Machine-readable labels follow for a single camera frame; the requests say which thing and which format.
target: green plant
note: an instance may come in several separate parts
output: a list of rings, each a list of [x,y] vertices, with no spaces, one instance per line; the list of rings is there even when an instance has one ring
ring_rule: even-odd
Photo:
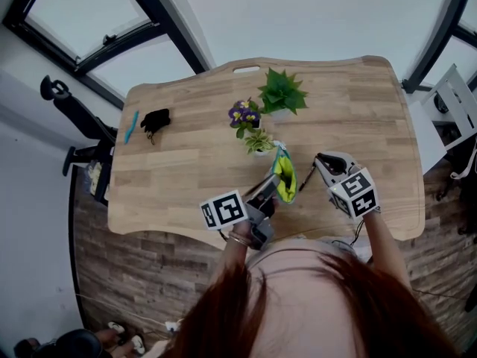
[[[272,137],[265,132],[265,129],[261,128],[245,138],[245,145],[248,147],[247,154],[254,151],[268,151],[276,147]]]
[[[262,91],[260,98],[263,100],[264,108],[262,113],[272,113],[281,109],[289,109],[297,115],[297,109],[306,107],[305,97],[307,92],[298,90],[302,81],[295,82],[295,75],[286,75],[286,71],[281,73],[268,69],[267,84],[259,87]]]

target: hand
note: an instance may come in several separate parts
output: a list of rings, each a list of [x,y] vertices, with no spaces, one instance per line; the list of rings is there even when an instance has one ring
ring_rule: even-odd
[[[239,236],[243,236],[246,239],[251,238],[250,229],[252,224],[248,220],[243,220],[235,225],[233,225],[233,232]]]

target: green cloth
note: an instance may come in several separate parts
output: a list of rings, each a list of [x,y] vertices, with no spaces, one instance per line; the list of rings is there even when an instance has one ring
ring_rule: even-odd
[[[295,173],[290,154],[279,147],[275,156],[272,172],[280,176],[277,187],[278,197],[287,204],[291,204],[297,195],[297,174]]]

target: purple flower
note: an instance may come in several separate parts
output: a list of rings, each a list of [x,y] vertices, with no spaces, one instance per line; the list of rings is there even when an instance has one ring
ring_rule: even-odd
[[[243,113],[244,110],[241,107],[233,105],[232,109],[229,110],[229,117],[232,119],[231,125],[238,125],[241,122],[241,116]]]
[[[244,109],[248,109],[250,106],[250,98],[246,101],[238,101],[237,103],[240,107],[243,107]]]
[[[247,108],[244,104],[244,101],[237,101],[235,104],[233,104],[234,107],[237,109],[245,109]]]
[[[246,110],[241,115],[241,120],[243,122],[255,122],[255,121],[258,121],[259,119],[260,119],[260,114],[252,110]]]

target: blue marker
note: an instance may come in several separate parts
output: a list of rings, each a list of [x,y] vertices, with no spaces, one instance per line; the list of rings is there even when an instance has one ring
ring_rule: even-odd
[[[129,130],[126,131],[126,134],[124,135],[124,144],[125,144],[125,145],[129,142],[129,138],[130,138],[131,134],[133,133],[134,128],[136,127],[136,122],[137,122],[137,117],[138,117],[138,116],[139,116],[139,110],[137,110],[137,111],[134,113],[133,124],[131,125],[131,127],[129,128]]]

